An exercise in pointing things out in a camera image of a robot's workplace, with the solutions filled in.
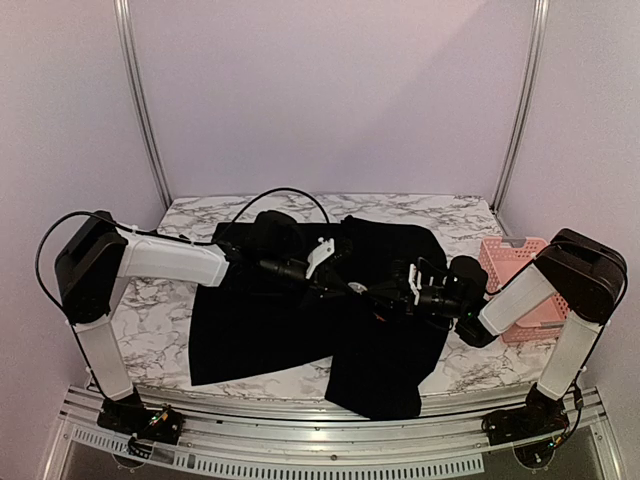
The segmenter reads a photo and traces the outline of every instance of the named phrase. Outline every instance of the aluminum frame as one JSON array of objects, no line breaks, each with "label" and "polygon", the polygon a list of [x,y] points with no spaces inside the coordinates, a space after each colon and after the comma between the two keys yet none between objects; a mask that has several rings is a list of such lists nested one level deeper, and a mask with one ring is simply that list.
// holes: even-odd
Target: aluminum frame
[{"label": "aluminum frame", "polygon": [[[156,445],[149,463],[230,479],[455,478],[472,473],[468,470],[472,464],[467,461],[476,459],[474,468],[479,472],[484,468],[478,462],[483,453],[513,447],[490,446],[480,428],[482,416],[496,408],[522,405],[527,389],[523,385],[446,398],[425,397],[420,418],[392,422],[364,420],[328,402],[279,400],[260,405],[256,400],[175,396],[172,405],[185,415],[183,435],[175,447]],[[163,391],[145,390],[141,395],[150,406],[167,400]],[[565,407],[570,420],[575,421],[577,414],[570,397]],[[604,478],[623,478],[597,390],[585,390],[584,400],[580,428],[591,428],[594,434]],[[43,479],[61,479],[74,441],[127,456],[122,448],[126,437],[96,426],[101,406],[98,393],[69,389]],[[284,408],[292,415],[285,418]],[[466,472],[461,465],[467,466]],[[423,468],[429,475],[422,475]]]},{"label": "aluminum frame", "polygon": [[520,92],[520,101],[518,103],[518,110],[516,111],[513,129],[511,131],[509,147],[507,148],[504,163],[502,164],[502,170],[500,171],[500,176],[498,178],[498,185],[490,206],[496,217],[498,217],[500,209],[505,202],[507,192],[509,190],[509,184],[511,183],[511,177],[513,176],[513,169],[516,165],[520,144],[522,143],[522,135],[527,123],[527,116],[529,114],[531,99],[533,97],[538,66],[542,55],[542,45],[544,42],[544,34],[546,31],[549,11],[549,0],[535,0],[535,2],[531,39],[529,41],[529,53],[527,55],[522,90]]},{"label": "aluminum frame", "polygon": [[138,64],[138,57],[136,55],[133,25],[129,11],[129,0],[114,0],[114,7],[118,33],[120,35],[120,45],[122,46],[123,59],[127,70],[129,87],[131,89],[131,98],[138,118],[140,133],[142,134],[142,140],[158,195],[165,209],[168,209],[173,203],[173,197],[169,190],[167,176],[164,171],[164,166],[162,165],[158,145],[156,144],[153,127],[151,126],[151,118],[149,117],[149,109],[147,108],[147,100],[142,87],[140,65]]}]

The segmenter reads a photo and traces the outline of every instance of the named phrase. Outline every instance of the black garment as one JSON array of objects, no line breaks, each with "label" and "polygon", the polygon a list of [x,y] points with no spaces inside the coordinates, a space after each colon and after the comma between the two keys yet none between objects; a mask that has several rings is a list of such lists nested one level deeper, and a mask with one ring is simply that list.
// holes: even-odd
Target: black garment
[{"label": "black garment", "polygon": [[[242,246],[250,228],[234,224],[225,240]],[[340,224],[300,224],[298,229],[307,246],[293,256],[300,260],[306,260],[318,237],[352,242],[351,255],[336,266],[346,282],[380,284],[390,279],[398,260],[408,264],[419,256],[446,268],[442,248],[422,227],[349,216]],[[333,355],[327,400],[372,419],[417,416],[418,385],[435,368],[447,332],[408,318],[381,321],[357,296],[310,303],[305,293],[283,289],[264,272],[237,264],[220,287],[198,287],[189,339],[192,384],[284,370]],[[445,319],[432,321],[448,325]]]}]

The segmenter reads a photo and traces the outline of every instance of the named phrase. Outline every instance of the pink basket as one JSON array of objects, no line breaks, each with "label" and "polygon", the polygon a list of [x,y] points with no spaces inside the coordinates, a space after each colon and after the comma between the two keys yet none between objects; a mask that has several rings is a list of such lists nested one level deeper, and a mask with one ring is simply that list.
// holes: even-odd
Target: pink basket
[{"label": "pink basket", "polygon": [[[547,245],[542,238],[486,237],[480,247],[480,264],[489,274],[487,289],[491,292],[504,285],[529,260]],[[502,334],[505,343],[558,338],[567,317],[568,306],[562,297],[554,295],[538,308],[521,318]]]}]

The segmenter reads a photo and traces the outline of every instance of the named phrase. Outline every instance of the marble table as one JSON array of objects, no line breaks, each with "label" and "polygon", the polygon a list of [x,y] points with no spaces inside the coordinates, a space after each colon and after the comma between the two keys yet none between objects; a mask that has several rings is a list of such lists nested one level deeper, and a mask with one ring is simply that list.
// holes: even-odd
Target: marble table
[{"label": "marble table", "polygon": [[[158,230],[169,235],[209,239],[218,222],[230,220],[247,196],[182,198],[171,206]],[[479,197],[452,195],[318,195],[332,221],[347,215],[367,220],[409,223],[429,228],[451,258],[477,257],[480,242],[501,230]],[[272,196],[260,200],[241,219],[278,209],[299,222],[323,221],[306,198]],[[194,284],[133,279],[116,309],[113,327],[134,383],[185,394],[255,399],[318,400],[324,397],[331,370],[325,358],[296,368],[215,385],[194,387],[189,377],[188,339]],[[500,340],[483,349],[449,335],[435,371],[422,382],[423,396],[475,392],[536,380],[553,341],[507,346]]]}]

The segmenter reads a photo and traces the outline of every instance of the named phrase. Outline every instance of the lavender wall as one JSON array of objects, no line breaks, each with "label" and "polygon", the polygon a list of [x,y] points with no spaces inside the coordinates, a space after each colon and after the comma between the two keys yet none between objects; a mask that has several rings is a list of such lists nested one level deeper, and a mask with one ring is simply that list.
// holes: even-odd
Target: lavender wall
[{"label": "lavender wall", "polygon": [[531,114],[504,209],[516,233],[567,226],[613,246],[631,287],[595,356],[629,476],[640,471],[640,3],[551,2]]},{"label": "lavender wall", "polygon": [[[105,208],[146,226],[162,210],[112,2],[3,2],[0,64],[0,477],[31,480],[68,385],[86,375],[36,286],[37,243],[70,210]],[[46,252],[49,282],[65,240],[56,235]]]},{"label": "lavender wall", "polygon": [[174,195],[490,196],[533,1],[135,0]]}]

